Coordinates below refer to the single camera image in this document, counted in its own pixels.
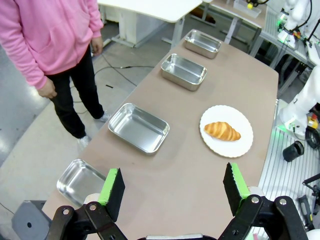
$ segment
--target black cup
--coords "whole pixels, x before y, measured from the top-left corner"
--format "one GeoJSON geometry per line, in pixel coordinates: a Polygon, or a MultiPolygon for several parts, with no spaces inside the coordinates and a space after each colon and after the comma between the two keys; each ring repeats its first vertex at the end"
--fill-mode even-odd
{"type": "Polygon", "coordinates": [[[293,144],[285,148],[282,152],[284,160],[288,163],[305,153],[305,148],[301,142],[295,141],[293,144]]]}

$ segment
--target pastry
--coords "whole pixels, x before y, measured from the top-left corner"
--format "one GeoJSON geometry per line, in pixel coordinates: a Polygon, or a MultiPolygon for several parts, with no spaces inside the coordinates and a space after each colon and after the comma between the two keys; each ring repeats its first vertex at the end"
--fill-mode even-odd
{"type": "Polygon", "coordinates": [[[222,141],[236,141],[241,138],[240,133],[234,130],[227,122],[222,121],[205,125],[204,131],[222,141]]]}

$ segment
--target metal tray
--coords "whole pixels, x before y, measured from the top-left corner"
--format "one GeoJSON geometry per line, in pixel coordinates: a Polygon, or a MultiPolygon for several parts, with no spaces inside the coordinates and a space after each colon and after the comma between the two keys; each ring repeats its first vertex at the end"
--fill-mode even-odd
{"type": "Polygon", "coordinates": [[[207,69],[177,54],[170,55],[161,65],[162,76],[185,89],[195,91],[207,75],[207,69]]]}
{"type": "Polygon", "coordinates": [[[184,38],[184,47],[209,59],[214,59],[220,48],[221,41],[198,30],[191,30],[184,38]]]}
{"type": "Polygon", "coordinates": [[[106,177],[81,159],[73,160],[56,183],[58,191],[78,207],[90,194],[100,193],[106,177]]]}
{"type": "Polygon", "coordinates": [[[146,154],[155,153],[170,130],[167,122],[132,103],[124,104],[112,117],[108,127],[146,154]]]}

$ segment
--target white sneaker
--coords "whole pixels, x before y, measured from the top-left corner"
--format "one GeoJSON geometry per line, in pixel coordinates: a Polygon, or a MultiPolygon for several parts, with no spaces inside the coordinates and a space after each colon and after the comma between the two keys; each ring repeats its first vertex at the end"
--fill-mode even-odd
{"type": "Polygon", "coordinates": [[[103,122],[103,123],[106,123],[109,120],[110,116],[111,116],[110,113],[108,113],[107,111],[104,111],[103,116],[100,117],[98,120],[103,122]]]}
{"type": "Polygon", "coordinates": [[[89,136],[84,136],[83,138],[78,139],[78,146],[80,147],[80,150],[84,150],[90,143],[91,138],[89,136]]]}

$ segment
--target gray floor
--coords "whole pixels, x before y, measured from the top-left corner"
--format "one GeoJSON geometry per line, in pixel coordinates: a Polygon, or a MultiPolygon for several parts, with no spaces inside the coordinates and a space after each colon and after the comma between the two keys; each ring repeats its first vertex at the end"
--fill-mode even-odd
{"type": "MultiPolygon", "coordinates": [[[[198,29],[224,40],[225,35],[219,29],[228,29],[231,21],[218,17],[216,21],[217,27],[213,28],[187,17],[183,35],[191,29],[198,29]]],[[[161,41],[161,37],[171,38],[173,29],[173,24],[166,25],[140,48],[111,43],[104,49],[103,56],[114,67],[154,66],[170,50],[170,45],[161,41]]],[[[107,24],[102,33],[104,38],[115,36],[118,27],[113,23],[107,24]]],[[[242,27],[239,34],[250,41],[254,33],[242,27]]],[[[231,45],[242,51],[248,48],[237,40],[232,40],[231,45]]],[[[109,64],[102,56],[93,58],[93,65],[96,72],[104,68],[95,80],[100,102],[111,113],[135,89],[134,85],[138,85],[152,70],[150,67],[119,69],[132,84],[114,69],[106,68],[109,64]]],[[[60,174],[79,153],[75,139],[62,128],[52,103],[46,106],[49,101],[39,97],[34,88],[26,84],[2,48],[0,80],[0,165],[6,159],[0,167],[0,203],[15,212],[23,200],[47,199],[60,174]]],[[[300,87],[289,88],[292,91],[287,94],[286,101],[293,98],[300,87]]],[[[73,99],[78,101],[79,96],[74,88],[72,94],[73,99]]],[[[74,107],[79,113],[85,111],[82,103],[75,103],[74,107]]],[[[81,119],[92,137],[102,126],[87,113],[81,114],[81,119]]],[[[11,230],[11,217],[12,214],[0,206],[0,233],[7,238],[17,239],[11,230]]]]}

